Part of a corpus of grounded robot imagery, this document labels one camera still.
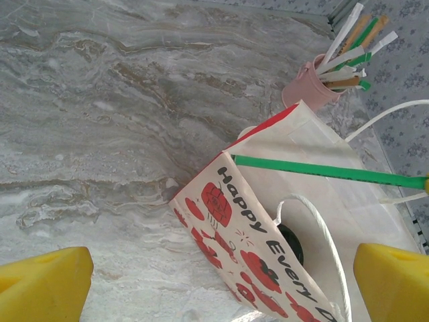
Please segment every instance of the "paper straw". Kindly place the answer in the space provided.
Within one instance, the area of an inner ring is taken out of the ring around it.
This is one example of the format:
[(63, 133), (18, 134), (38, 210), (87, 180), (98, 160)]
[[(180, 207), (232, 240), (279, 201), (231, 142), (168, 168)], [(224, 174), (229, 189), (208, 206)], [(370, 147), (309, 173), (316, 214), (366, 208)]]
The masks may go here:
[(367, 74), (365, 73), (365, 69), (361, 70), (360, 72), (349, 72), (348, 70), (345, 69), (346, 67), (350, 67), (350, 66), (344, 66), (338, 72), (327, 72), (325, 74), (322, 74), (319, 76), (319, 79), (322, 82), (334, 82), (334, 81), (342, 81), (355, 76), (358, 76), (358, 77), (367, 76)]
[(347, 89), (363, 89), (362, 86), (342, 86), (342, 87), (330, 87), (329, 88), (332, 91), (345, 91)]
[(252, 166), (270, 170), (311, 174), (353, 181), (363, 181), (391, 186), (404, 186), (406, 188), (425, 190), (426, 176), (407, 177), (398, 174), (382, 173), (360, 169), (339, 168), (336, 166), (321, 166), (280, 160), (252, 158), (250, 156), (234, 156), (237, 166)]
[(359, 85), (359, 81), (360, 81), (359, 77), (353, 77), (350, 79), (338, 80), (336, 82), (325, 82), (323, 83), (323, 85), (331, 89), (335, 87), (357, 86)]
[(338, 36), (334, 39), (334, 42), (330, 45), (328, 51), (326, 52), (322, 62), (320, 63), (321, 66), (324, 66), (325, 64), (328, 63), (328, 61), (334, 54), (335, 50), (338, 48), (338, 46), (340, 46), (344, 38), (346, 38), (349, 31), (351, 30), (355, 22), (358, 20), (362, 9), (363, 9), (363, 5), (359, 2), (356, 3), (356, 6), (353, 8), (352, 13), (347, 18), (345, 24), (342, 26), (340, 32), (338, 33)]
[(374, 28), (375, 24), (378, 22), (378, 18), (374, 18), (373, 21), (368, 25), (368, 27), (365, 28), (365, 30), (362, 32), (362, 34), (356, 39), (355, 42), (353, 42), (353, 45), (351, 45), (351, 49), (356, 48), (357, 46), (360, 46), (365, 40), (365, 38), (369, 35), (371, 30)]
[(351, 32), (351, 35), (346, 39), (344, 46), (340, 49), (339, 53), (337, 56), (340, 56), (341, 54), (343, 54), (344, 52), (346, 52), (347, 50), (349, 50), (349, 48), (351, 47), (351, 45), (353, 44), (353, 42), (356, 40), (356, 37), (359, 35), (359, 32), (362, 31), (362, 29), (365, 27), (365, 25), (368, 23), (368, 21), (371, 19), (371, 15), (364, 15), (358, 22), (357, 25), (355, 26), (355, 29), (353, 29), (353, 31)]
[(379, 21), (375, 24), (374, 28), (369, 32), (368, 36), (362, 41), (361, 46), (366, 48), (378, 35), (378, 33), (389, 23), (390, 19), (386, 15), (382, 15)]
[(359, 56), (356, 59), (353, 59), (351, 62), (347, 63), (347, 66), (357, 66), (359, 64), (362, 64), (363, 62), (368, 62), (370, 61), (372, 57), (372, 53), (371, 52), (367, 52), (366, 54), (363, 54), (362, 56)]
[(376, 43), (376, 45), (374, 45), (374, 47), (372, 47), (370, 52), (374, 56), (376, 53), (378, 53), (378, 51), (380, 51), (380, 49), (382, 49), (382, 47), (387, 46), (392, 41), (394, 41), (396, 38), (397, 38), (397, 34), (395, 32), (389, 33), (386, 37), (384, 37), (382, 40), (380, 40), (378, 43)]
[(332, 59), (328, 64), (325, 64), (324, 66), (319, 66), (316, 69), (317, 75), (323, 74), (324, 72), (327, 72), (328, 70), (350, 60), (355, 59), (356, 57), (359, 57), (363, 55), (365, 51), (362, 47), (356, 47), (355, 49), (349, 50), (345, 54), (342, 54), (341, 56), (338, 56), (334, 59)]
[(365, 80), (361, 80), (359, 82), (359, 86), (362, 87), (363, 91), (366, 92), (371, 88), (371, 83), (368, 83)]

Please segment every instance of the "red apple print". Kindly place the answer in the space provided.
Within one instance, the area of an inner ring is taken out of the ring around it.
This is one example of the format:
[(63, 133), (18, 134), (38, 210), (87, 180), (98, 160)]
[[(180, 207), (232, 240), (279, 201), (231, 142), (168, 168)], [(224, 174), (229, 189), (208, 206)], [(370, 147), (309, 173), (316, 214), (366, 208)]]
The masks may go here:
[(256, 285), (252, 283), (252, 280), (250, 279), (249, 275), (247, 275), (244, 272), (240, 273), (241, 278), (248, 284), (251, 285), (253, 292), (255, 292), (256, 296), (261, 300), (263, 304), (267, 306), (268, 309), (270, 309), (273, 312), (278, 313), (282, 317), (288, 317), (288, 314), (278, 305), (278, 303), (272, 298), (266, 295), (264, 292), (259, 290)]
[(244, 297), (246, 300), (248, 300), (255, 309), (257, 309), (257, 306), (255, 304), (256, 298), (255, 295), (252, 294), (252, 292), (244, 285), (240, 283), (236, 283), (235, 286), (237, 287), (237, 290), (241, 294), (242, 297)]
[(188, 206), (189, 211), (199, 220), (204, 220), (204, 215), (201, 210), (198, 208), (196, 203), (189, 198), (185, 198), (186, 206)]
[(222, 268), (222, 262), (217, 259), (217, 253), (211, 248), (208, 247), (203, 242), (202, 236), (198, 233), (195, 228), (192, 228), (191, 234), (194, 236), (194, 240), (201, 252), (207, 257), (208, 261), (216, 268)]
[(305, 307), (302, 307), (301, 305), (299, 305), (288, 292), (285, 292), (285, 294), (288, 297), (289, 301), (291, 302), (290, 306), (293, 308), (293, 310), (295, 310), (296, 315), (301, 319), (301, 321), (320, 322), (318, 319), (313, 317), (313, 314), (311, 314)]
[(182, 225), (188, 228), (188, 224), (186, 223), (185, 218), (183, 218), (182, 214), (179, 213), (179, 210), (174, 208), (174, 213), (176, 214), (177, 218), (179, 218), (179, 221), (182, 223)]
[(278, 282), (277, 274), (268, 268), (264, 260), (252, 252), (240, 251), (241, 257), (244, 259), (247, 267), (256, 276), (256, 278), (269, 290), (273, 290), (279, 294), (282, 293)]
[(214, 183), (206, 184), (201, 192), (202, 202), (208, 212), (223, 226), (226, 227), (231, 220), (233, 210), (222, 191)]
[(234, 263), (238, 264), (238, 261), (234, 257), (234, 251), (232, 250), (230, 245), (222, 238), (222, 236), (217, 231), (214, 233), (214, 240), (216, 240), (218, 242), (218, 244), (228, 253), (230, 259)]
[(241, 302), (241, 299), (237, 296), (237, 293), (235, 293), (235, 292), (231, 289), (231, 287), (229, 287), (229, 286), (228, 286), (228, 284), (227, 284), (227, 288), (229, 289), (229, 291), (230, 291), (231, 293), (233, 293), (233, 296), (235, 297), (235, 299), (237, 300), (237, 302)]
[(222, 247), (228, 253), (230, 259), (234, 263), (238, 264), (238, 261), (234, 257), (234, 251), (232, 250), (230, 245), (222, 238), (222, 236), (217, 231), (214, 232), (214, 237), (207, 234), (204, 230), (201, 230), (201, 234), (205, 238), (214, 239), (220, 245), (220, 247)]

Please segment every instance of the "red trim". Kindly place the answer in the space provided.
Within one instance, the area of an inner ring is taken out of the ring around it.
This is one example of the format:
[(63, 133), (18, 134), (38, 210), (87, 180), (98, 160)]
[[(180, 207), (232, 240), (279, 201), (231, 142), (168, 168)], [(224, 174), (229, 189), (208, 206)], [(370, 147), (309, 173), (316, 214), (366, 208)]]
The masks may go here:
[(298, 105), (299, 105), (299, 103), (296, 103), (295, 105), (288, 107), (287, 109), (285, 109), (284, 111), (274, 115), (273, 117), (270, 117), (267, 121), (259, 124), (257, 127), (252, 129), (248, 134), (242, 136), (237, 141), (233, 142), (227, 149), (229, 149), (230, 147), (240, 143), (243, 140), (246, 140), (249, 136), (252, 136), (253, 134), (260, 132), (262, 130), (265, 130), (265, 129), (273, 126), (277, 122), (281, 121), (282, 119), (286, 118), (286, 116), (288, 116)]
[[(270, 117), (268, 120), (264, 121), (263, 123), (259, 124), (257, 127), (255, 127), (254, 129), (252, 129), (249, 133), (247, 133), (246, 135), (242, 136), (241, 138), (239, 138), (238, 140), (236, 140), (235, 142), (233, 142), (231, 145), (228, 146), (227, 149), (229, 149), (232, 146), (235, 146), (236, 144), (242, 142), (243, 140), (246, 140), (249, 136), (252, 136), (253, 134), (256, 134), (257, 132), (263, 131), (263, 130), (265, 130), (265, 129), (271, 127), (271, 126), (273, 126), (277, 122), (280, 122), (282, 119), (286, 118), (291, 112), (293, 112), (294, 109), (297, 108), (298, 105), (299, 105), (299, 103), (296, 103), (296, 104), (288, 107), (284, 111), (282, 111), (282, 112), (274, 115), (273, 117)], [(192, 180), (194, 180), (202, 171), (204, 171), (205, 168), (207, 168), (208, 166), (210, 166), (212, 164), (212, 162), (215, 161), (221, 154), (222, 154), (222, 152), (219, 152), (219, 154), (217, 156), (215, 156), (199, 173), (197, 173), (196, 176), (194, 178), (192, 178)], [(173, 196), (172, 200), (174, 198), (176, 198), (177, 194), (180, 191), (182, 191), (182, 189), (180, 189)]]

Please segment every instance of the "white straw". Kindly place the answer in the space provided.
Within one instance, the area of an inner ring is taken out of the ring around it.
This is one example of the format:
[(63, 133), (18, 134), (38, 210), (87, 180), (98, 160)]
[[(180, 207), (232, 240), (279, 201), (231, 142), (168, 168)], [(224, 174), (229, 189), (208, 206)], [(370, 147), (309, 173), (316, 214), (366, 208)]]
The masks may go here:
[(389, 33), (386, 37), (384, 37), (382, 40), (380, 40), (376, 45), (370, 50), (371, 55), (374, 56), (382, 47), (387, 46), (392, 41), (394, 41), (397, 38), (397, 34), (395, 32)]
[(345, 91), (346, 89), (363, 89), (363, 87), (356, 85), (356, 86), (330, 87), (329, 89), (332, 91)]
[(362, 46), (358, 46), (355, 49), (349, 50), (341, 56), (332, 59), (328, 64), (325, 64), (324, 66), (319, 66), (316, 69), (317, 75), (323, 74), (324, 72), (338, 66), (339, 64), (342, 64), (343, 62), (346, 62), (351, 59), (355, 59), (356, 57), (359, 57), (364, 53), (365, 51), (363, 50)]
[(335, 50), (340, 46), (341, 42), (343, 42), (344, 38), (346, 38), (347, 34), (350, 32), (353, 25), (356, 23), (356, 21), (359, 18), (359, 15), (361, 14), (361, 11), (363, 9), (363, 5), (361, 3), (356, 3), (356, 6), (353, 8), (353, 11), (351, 12), (350, 16), (347, 18), (345, 24), (342, 26), (340, 32), (338, 33), (337, 37), (334, 39), (334, 42), (332, 45), (330, 45), (328, 51), (326, 52), (326, 55), (324, 56), (322, 62), (320, 63), (321, 66), (324, 66), (328, 63), (332, 55), (334, 54)]
[(350, 79), (353, 77), (366, 77), (367, 74), (365, 72), (365, 69), (361, 70), (360, 72), (351, 72), (348, 70), (348, 68), (342, 68), (338, 72), (327, 72), (326, 74), (322, 74), (319, 76), (319, 79), (322, 82), (337, 82), (337, 81), (343, 81), (345, 79)]

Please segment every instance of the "paper bag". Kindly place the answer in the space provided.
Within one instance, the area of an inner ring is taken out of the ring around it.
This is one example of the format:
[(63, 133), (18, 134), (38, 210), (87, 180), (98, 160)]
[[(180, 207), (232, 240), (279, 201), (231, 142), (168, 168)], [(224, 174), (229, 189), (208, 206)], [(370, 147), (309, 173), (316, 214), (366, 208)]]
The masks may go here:
[(418, 251), (400, 214), (374, 184), (236, 166), (231, 154), (363, 168), (350, 146), (302, 101), (248, 129), (170, 202), (179, 220), (243, 305), (281, 321), (338, 321), (341, 286), (328, 244), (307, 208), (286, 201), (283, 223), (300, 240), (304, 267), (272, 219), (290, 193), (320, 211), (343, 263), (353, 318), (370, 322), (353, 276), (363, 242)]
[[(358, 155), (304, 102), (272, 117), (266, 124), (243, 131), (229, 152), (269, 158), (364, 169)], [(354, 274), (353, 260), (360, 243), (379, 243), (420, 252), (394, 205), (382, 205), (385, 193), (377, 184), (324, 178), (239, 166), (268, 213), (290, 193), (305, 196), (319, 210), (339, 251), (352, 303), (353, 321), (370, 322)], [(320, 228), (296, 201), (286, 201), (283, 222), (304, 248), (304, 267), (330, 301), (342, 303), (339, 278)]]

